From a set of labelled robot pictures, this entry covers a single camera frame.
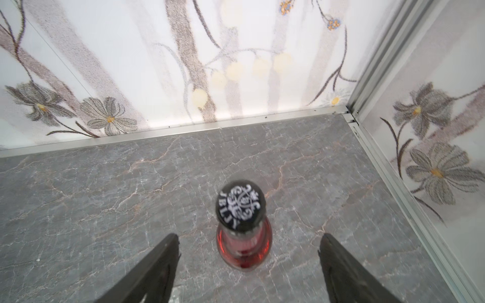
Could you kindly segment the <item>pink red bottle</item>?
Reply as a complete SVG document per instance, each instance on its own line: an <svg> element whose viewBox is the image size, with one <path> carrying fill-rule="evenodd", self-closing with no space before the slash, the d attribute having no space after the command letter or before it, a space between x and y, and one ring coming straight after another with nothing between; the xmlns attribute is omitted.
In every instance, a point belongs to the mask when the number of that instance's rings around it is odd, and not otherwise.
<svg viewBox="0 0 485 303"><path fill-rule="evenodd" d="M272 226L261 188L246 179L229 182L217 194L215 214L221 258L240 271L260 266L272 247Z"/></svg>

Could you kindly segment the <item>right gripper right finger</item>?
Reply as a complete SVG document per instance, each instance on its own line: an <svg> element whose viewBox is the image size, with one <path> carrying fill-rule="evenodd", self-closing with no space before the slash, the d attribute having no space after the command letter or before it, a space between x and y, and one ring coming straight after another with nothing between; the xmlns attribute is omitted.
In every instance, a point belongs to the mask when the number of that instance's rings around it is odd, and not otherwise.
<svg viewBox="0 0 485 303"><path fill-rule="evenodd" d="M323 235L318 256L330 302L401 303L332 234Z"/></svg>

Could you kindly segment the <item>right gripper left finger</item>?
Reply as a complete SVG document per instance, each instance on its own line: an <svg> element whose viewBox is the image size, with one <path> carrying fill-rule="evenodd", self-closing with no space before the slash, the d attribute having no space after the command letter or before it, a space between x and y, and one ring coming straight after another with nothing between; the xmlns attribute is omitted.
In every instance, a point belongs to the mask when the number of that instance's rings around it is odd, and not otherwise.
<svg viewBox="0 0 485 303"><path fill-rule="evenodd" d="M97 302L169 302L178 262L179 237L168 234Z"/></svg>

